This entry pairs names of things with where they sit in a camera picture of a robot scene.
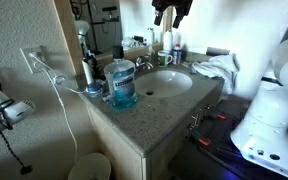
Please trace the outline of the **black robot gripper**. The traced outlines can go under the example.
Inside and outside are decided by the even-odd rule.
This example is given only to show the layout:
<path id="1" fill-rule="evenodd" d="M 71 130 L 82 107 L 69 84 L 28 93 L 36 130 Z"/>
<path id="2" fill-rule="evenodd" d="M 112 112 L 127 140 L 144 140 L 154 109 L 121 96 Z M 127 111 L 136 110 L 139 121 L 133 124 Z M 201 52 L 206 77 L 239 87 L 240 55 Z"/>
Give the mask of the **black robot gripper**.
<path id="1" fill-rule="evenodd" d="M 176 16 L 173 21 L 173 28 L 178 28 L 180 22 L 184 18 L 184 10 L 182 8 L 190 8 L 193 0 L 152 0 L 152 6 L 155 10 L 154 24 L 159 26 L 163 18 L 163 11 L 169 6 L 173 6 L 176 9 Z"/>

